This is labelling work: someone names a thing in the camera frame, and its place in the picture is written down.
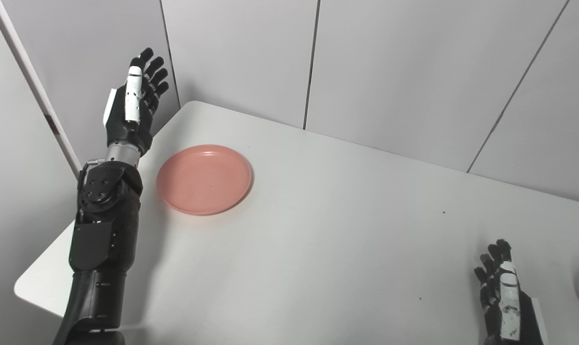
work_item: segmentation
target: robotic forearm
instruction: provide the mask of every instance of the robotic forearm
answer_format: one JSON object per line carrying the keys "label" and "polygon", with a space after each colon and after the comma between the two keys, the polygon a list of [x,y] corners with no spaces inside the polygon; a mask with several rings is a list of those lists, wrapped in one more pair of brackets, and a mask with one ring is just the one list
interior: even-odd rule
{"label": "robotic forearm", "polygon": [[68,262],[72,290],[53,345],[123,345],[123,291],[134,262],[142,180],[138,160],[151,147],[151,123],[168,90],[161,57],[145,49],[130,63],[127,81],[112,90],[104,114],[107,156],[79,175],[77,216]]}

